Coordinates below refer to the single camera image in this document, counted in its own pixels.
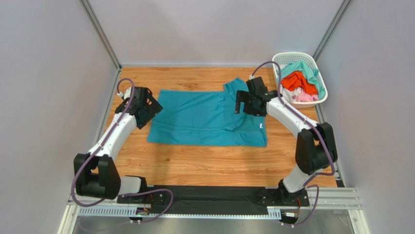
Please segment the teal t shirt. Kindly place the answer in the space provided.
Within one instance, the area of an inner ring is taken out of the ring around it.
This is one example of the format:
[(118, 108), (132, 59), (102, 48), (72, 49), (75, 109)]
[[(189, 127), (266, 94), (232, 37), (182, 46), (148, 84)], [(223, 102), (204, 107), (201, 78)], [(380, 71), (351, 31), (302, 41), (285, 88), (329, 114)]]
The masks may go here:
[(237, 91), (247, 91), (240, 78), (222, 91), (161, 90), (163, 110), (151, 121), (147, 141), (193, 146), (266, 147), (265, 118), (235, 113)]

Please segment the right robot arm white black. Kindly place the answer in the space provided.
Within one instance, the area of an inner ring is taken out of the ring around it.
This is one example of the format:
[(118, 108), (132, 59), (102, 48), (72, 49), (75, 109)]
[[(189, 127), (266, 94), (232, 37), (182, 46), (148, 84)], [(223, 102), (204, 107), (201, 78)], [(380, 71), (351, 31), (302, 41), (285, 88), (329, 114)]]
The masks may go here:
[(268, 90), (261, 77), (247, 81), (247, 90), (236, 92), (235, 113), (271, 116), (296, 138), (296, 165), (280, 183), (279, 189), (294, 194), (317, 176), (332, 176), (338, 158), (334, 132), (327, 123), (318, 123), (295, 109), (277, 90)]

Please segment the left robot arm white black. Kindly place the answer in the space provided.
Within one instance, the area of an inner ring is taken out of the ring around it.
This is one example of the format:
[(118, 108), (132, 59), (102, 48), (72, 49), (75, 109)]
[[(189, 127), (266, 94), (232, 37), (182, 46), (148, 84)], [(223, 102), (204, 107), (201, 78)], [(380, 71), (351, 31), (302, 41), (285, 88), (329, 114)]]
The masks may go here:
[(74, 193), (79, 196), (115, 199), (140, 192), (142, 178), (120, 176), (115, 160), (132, 131), (142, 129), (163, 108), (149, 88), (130, 87), (121, 97), (123, 101), (101, 139), (74, 158)]

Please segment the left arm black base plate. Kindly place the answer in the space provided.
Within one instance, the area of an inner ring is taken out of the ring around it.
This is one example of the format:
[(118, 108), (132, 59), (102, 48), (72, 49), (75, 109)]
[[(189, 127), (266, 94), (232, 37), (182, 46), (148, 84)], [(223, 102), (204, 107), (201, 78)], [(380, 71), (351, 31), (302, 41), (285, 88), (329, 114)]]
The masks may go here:
[(141, 192), (139, 195), (120, 195), (116, 202), (118, 204), (146, 204), (146, 205), (160, 205), (163, 204), (166, 197), (166, 189), (150, 188), (146, 192)]

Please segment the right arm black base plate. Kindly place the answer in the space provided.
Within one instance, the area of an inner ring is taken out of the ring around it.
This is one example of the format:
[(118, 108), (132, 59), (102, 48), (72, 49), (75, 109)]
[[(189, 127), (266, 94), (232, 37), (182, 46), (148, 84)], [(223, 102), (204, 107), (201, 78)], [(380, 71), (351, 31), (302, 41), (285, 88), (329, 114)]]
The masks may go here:
[(283, 207), (309, 207), (310, 201), (306, 189), (295, 193), (288, 193), (277, 189), (260, 189), (257, 193), (260, 197), (260, 204), (263, 206), (283, 206)]

